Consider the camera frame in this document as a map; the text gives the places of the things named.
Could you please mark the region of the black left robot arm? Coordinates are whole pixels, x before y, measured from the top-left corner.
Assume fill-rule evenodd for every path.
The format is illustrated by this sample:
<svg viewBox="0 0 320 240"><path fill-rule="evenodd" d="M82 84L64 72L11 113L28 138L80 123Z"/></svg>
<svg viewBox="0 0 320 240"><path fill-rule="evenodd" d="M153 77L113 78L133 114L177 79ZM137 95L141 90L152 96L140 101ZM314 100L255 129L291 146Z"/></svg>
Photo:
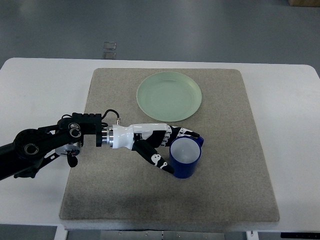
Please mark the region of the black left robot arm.
<svg viewBox="0 0 320 240"><path fill-rule="evenodd" d="M34 178L60 155L66 156L69 166L74 168L85 135L95 136L96 147L107 141L105 117L101 113L74 112L63 115L55 125L19 132L12 143L0 148L0 178Z"/></svg>

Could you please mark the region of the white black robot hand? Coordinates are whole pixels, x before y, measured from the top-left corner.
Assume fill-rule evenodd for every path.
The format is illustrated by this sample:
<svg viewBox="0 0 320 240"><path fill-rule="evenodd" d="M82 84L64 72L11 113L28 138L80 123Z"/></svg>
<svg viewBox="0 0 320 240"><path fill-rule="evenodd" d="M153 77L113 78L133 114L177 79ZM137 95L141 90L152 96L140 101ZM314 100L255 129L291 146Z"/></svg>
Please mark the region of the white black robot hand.
<svg viewBox="0 0 320 240"><path fill-rule="evenodd" d="M135 151L151 165L176 175L174 167L156 149L169 147L174 140L182 137L195 140L200 146L204 143L204 139L198 133L166 123L141 123L129 126L114 124L108 127L105 142L114 149L127 148Z"/></svg>

